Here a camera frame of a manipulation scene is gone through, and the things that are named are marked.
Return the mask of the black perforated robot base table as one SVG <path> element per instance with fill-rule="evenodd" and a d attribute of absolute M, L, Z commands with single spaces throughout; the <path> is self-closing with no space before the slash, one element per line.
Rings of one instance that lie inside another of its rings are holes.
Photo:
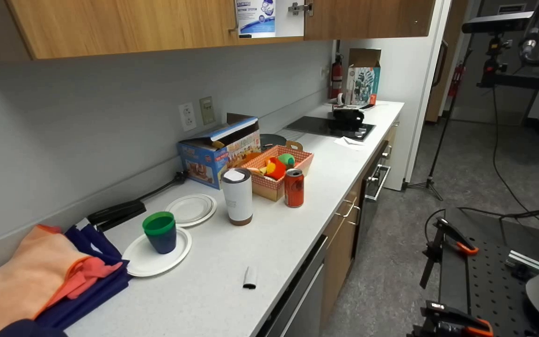
<path fill-rule="evenodd" d="M 448 208 L 444 219 L 480 253 L 465 259 L 444 247 L 439 300 L 489 320 L 495 337 L 539 337 L 539 309 L 527 289 L 539 274 L 539 229 L 459 208 Z"/>

